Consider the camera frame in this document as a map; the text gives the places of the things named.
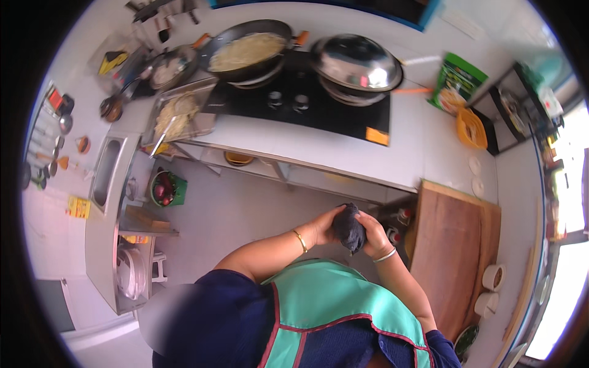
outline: navy blue shirt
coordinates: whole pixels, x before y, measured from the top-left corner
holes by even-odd
[[[230,270],[213,270],[198,281],[166,333],[159,367],[256,367],[274,325],[274,291]],[[459,368],[454,347],[440,331],[425,334],[436,368]],[[363,367],[380,350],[393,367],[414,367],[413,347],[375,332],[366,319],[344,321],[307,334],[299,367]]]

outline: woman's left hand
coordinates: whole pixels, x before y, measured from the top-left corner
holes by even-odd
[[[346,205],[342,204],[332,209],[331,211],[322,213],[308,223],[297,227],[295,230],[297,230],[297,232],[299,232],[301,235],[303,235],[303,233],[308,234],[309,239],[305,239],[305,241],[312,243],[313,245],[334,243],[338,241],[338,239],[335,237],[335,233],[333,232],[333,228],[331,226],[333,223],[333,218],[335,215],[342,212],[345,208]]]

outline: teal apron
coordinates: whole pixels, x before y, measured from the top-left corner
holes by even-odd
[[[297,367],[310,332],[353,319],[369,319],[379,334],[413,346],[416,368],[434,361],[419,321],[390,291],[330,260],[292,264],[264,281],[274,287],[276,319],[258,368]]]

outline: silver bangle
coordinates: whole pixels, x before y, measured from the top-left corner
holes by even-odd
[[[379,258],[379,259],[377,259],[376,261],[373,261],[373,262],[374,263],[378,263],[378,262],[384,261],[387,258],[389,258],[390,256],[392,256],[396,251],[397,251],[397,248],[393,247],[393,250],[389,254],[387,254],[386,256],[381,257],[381,258]]]

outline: stove knob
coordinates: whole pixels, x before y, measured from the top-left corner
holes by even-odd
[[[305,95],[296,95],[294,98],[293,110],[302,114],[304,110],[309,108],[309,97]]]
[[[271,109],[276,110],[282,105],[282,93],[278,91],[272,91],[268,94],[268,106]]]

